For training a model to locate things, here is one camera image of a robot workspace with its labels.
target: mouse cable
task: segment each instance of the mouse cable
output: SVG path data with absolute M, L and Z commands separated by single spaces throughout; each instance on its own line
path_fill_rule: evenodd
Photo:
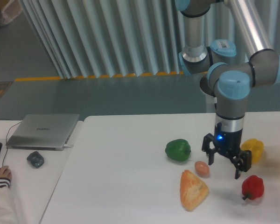
M 72 145 L 68 145 L 68 144 L 64 144 L 64 148 L 73 148 L 74 146 Z
M 11 119 L 0 118 L 0 120 L 11 120 Z
M 7 132 L 7 135 L 6 135 L 6 137 L 5 137 L 5 145 L 6 145 L 6 143 L 7 143 L 7 136 L 8 136 L 8 134 L 9 134 L 9 132 L 10 132 L 10 129 L 12 129 L 14 126 L 16 126 L 16 125 L 18 125 L 18 124 L 20 124 L 20 123 L 22 123 L 22 122 L 20 121 L 19 123 L 15 124 L 15 125 L 12 125 L 12 126 L 9 128 L 9 130 L 8 130 L 8 132 Z M 8 151 L 8 147 L 6 146 L 6 153 L 5 153 L 4 157 L 3 157 L 2 166 L 4 166 L 4 160 L 5 160 L 5 157 L 6 157 L 6 155 L 7 155 L 7 151 Z

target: silver laptop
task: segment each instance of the silver laptop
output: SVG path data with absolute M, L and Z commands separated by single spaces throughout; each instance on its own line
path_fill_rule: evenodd
M 28 114 L 6 146 L 18 149 L 63 150 L 79 114 Z

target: floor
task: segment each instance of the floor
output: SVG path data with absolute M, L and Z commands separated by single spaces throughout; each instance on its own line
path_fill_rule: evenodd
M 14 81 L 57 77 L 24 14 L 0 28 L 0 82 L 13 81 L 0 98 L 0 118 L 28 113 L 96 115 L 213 112 L 199 88 L 202 75 Z M 247 111 L 280 111 L 280 84 L 251 90 Z

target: green bell pepper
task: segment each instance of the green bell pepper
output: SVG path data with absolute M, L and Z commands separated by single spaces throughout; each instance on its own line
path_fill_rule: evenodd
M 165 153 L 175 161 L 186 161 L 191 153 L 191 146 L 185 139 L 176 139 L 166 145 Z

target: food item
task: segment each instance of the food item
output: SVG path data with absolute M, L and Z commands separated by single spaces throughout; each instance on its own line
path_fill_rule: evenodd
M 177 139 L 166 145 L 165 152 L 170 159 L 186 161 L 191 153 L 191 146 L 185 139 Z
M 244 180 L 242 184 L 242 194 L 243 199 L 254 200 L 257 197 L 261 197 L 265 191 L 265 186 L 263 185 L 263 180 L 256 175 L 249 176 Z
M 195 163 L 195 170 L 200 176 L 208 176 L 210 174 L 209 166 L 202 161 L 197 161 Z
M 252 152 L 252 164 L 260 160 L 263 148 L 263 142 L 257 139 L 249 139 L 245 141 L 241 146 L 241 150 L 250 150 Z
M 181 177 L 180 196 L 183 207 L 192 211 L 209 194 L 208 186 L 189 170 L 185 170 Z

